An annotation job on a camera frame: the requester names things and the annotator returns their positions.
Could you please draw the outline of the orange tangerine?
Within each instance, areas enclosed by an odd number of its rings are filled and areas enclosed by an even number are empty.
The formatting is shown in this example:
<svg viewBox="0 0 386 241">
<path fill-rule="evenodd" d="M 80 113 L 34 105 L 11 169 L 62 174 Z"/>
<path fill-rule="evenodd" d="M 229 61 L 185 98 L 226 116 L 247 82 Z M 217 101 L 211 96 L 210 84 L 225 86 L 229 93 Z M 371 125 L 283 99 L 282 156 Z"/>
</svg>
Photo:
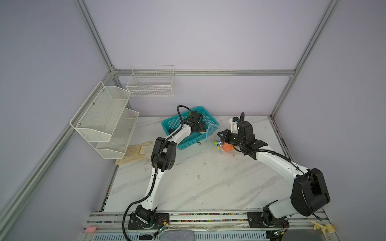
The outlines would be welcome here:
<svg viewBox="0 0 386 241">
<path fill-rule="evenodd" d="M 233 150 L 234 150 L 234 147 L 233 147 L 233 145 L 231 145 L 231 144 L 224 143 L 223 146 L 222 146 L 222 149 L 223 149 L 223 151 L 225 151 L 225 152 L 230 152 L 230 151 L 233 151 Z"/>
</svg>

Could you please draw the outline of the clear zip bag blue zipper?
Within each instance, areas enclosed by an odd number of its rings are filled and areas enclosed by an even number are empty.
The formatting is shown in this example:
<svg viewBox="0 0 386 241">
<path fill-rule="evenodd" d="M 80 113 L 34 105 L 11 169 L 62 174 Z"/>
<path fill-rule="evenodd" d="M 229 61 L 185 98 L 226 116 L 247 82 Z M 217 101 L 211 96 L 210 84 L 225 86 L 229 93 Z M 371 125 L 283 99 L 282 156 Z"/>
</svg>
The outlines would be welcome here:
<svg viewBox="0 0 386 241">
<path fill-rule="evenodd" d="M 230 128 L 231 128 L 231 125 L 229 123 L 229 120 L 221 124 L 213 124 L 213 123 L 207 124 L 206 140 L 212 144 L 214 141 L 219 142 L 220 148 L 219 149 L 217 147 L 216 148 L 220 152 L 220 154 L 225 154 L 227 152 L 223 151 L 222 149 L 222 146 L 225 142 L 221 140 L 221 138 L 218 136 L 218 133 L 225 130 L 230 130 Z"/>
</svg>

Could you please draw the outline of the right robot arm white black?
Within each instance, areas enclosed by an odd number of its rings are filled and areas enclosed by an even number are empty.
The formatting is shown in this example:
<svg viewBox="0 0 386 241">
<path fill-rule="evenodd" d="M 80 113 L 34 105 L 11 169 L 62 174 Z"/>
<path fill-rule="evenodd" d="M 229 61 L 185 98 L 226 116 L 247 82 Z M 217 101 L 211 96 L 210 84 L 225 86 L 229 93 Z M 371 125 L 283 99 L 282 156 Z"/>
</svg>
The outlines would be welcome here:
<svg viewBox="0 0 386 241">
<path fill-rule="evenodd" d="M 290 215 L 314 215 L 330 202 L 322 171 L 301 166 L 272 149 L 265 141 L 256 139 L 253 126 L 245 120 L 244 113 L 231 118 L 229 123 L 229 129 L 218 132 L 221 142 L 267 165 L 291 184 L 291 195 L 288 198 L 275 200 L 263 208 L 262 221 L 266 227 L 273 227 Z"/>
</svg>

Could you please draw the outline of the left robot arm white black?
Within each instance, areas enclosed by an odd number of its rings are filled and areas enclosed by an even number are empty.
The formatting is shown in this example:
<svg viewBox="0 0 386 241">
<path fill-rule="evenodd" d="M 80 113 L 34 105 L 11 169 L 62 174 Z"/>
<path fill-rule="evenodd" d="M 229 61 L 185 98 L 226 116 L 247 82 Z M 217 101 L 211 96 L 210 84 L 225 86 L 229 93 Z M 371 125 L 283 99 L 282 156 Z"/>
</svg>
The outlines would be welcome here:
<svg viewBox="0 0 386 241">
<path fill-rule="evenodd" d="M 207 130 L 203 115 L 197 111 L 189 110 L 189 112 L 185 118 L 179 114 L 180 125 L 176 129 L 171 129 L 168 136 L 158 137 L 155 141 L 150 158 L 151 179 L 146 196 L 137 202 L 139 205 L 135 210 L 136 217 L 147 226 L 152 226 L 154 223 L 157 209 L 155 204 L 157 189 L 164 173 L 170 170 L 176 161 L 178 145 L 192 134 L 202 134 Z"/>
</svg>

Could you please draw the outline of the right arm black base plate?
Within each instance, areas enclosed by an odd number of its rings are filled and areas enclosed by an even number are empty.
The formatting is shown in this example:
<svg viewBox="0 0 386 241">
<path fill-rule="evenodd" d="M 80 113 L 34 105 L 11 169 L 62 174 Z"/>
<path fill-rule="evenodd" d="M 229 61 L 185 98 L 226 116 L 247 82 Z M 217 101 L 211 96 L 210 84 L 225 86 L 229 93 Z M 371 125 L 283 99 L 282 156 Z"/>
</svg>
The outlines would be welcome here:
<svg viewBox="0 0 386 241">
<path fill-rule="evenodd" d="M 247 220 L 250 228 L 288 228 L 286 217 L 277 219 L 266 212 L 248 212 Z"/>
</svg>

